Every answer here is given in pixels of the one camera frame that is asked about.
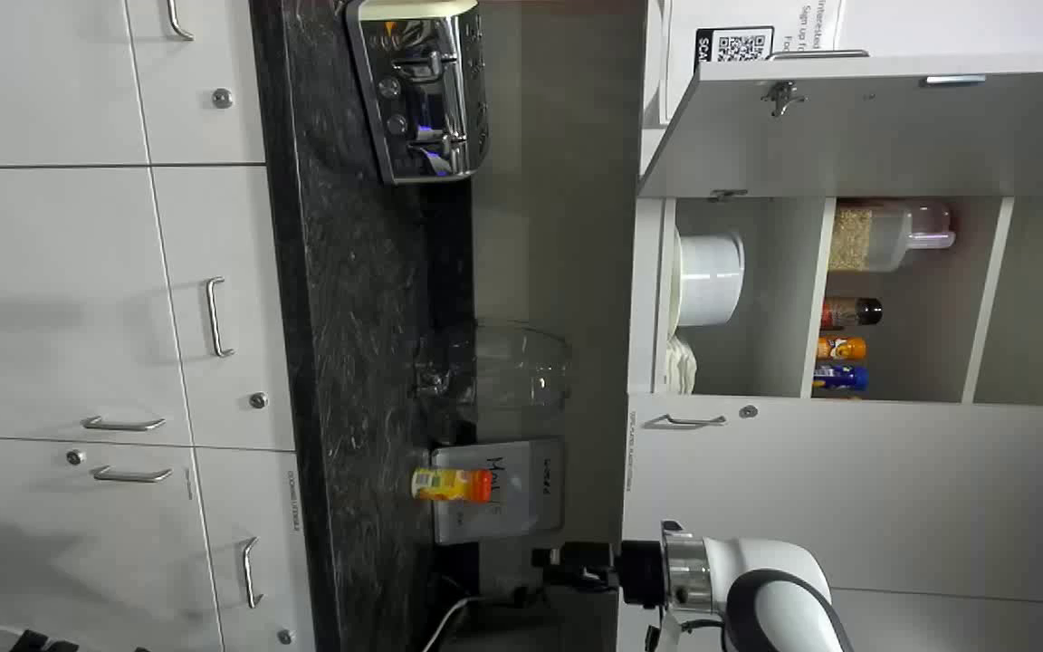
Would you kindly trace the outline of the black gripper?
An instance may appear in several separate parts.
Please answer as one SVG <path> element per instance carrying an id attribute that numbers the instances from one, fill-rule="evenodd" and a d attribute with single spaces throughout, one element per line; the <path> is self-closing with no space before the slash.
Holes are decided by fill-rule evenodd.
<path id="1" fill-rule="evenodd" d="M 536 545 L 533 564 L 554 586 L 618 592 L 642 609 L 659 609 L 666 598 L 664 551 L 651 538 Z"/>

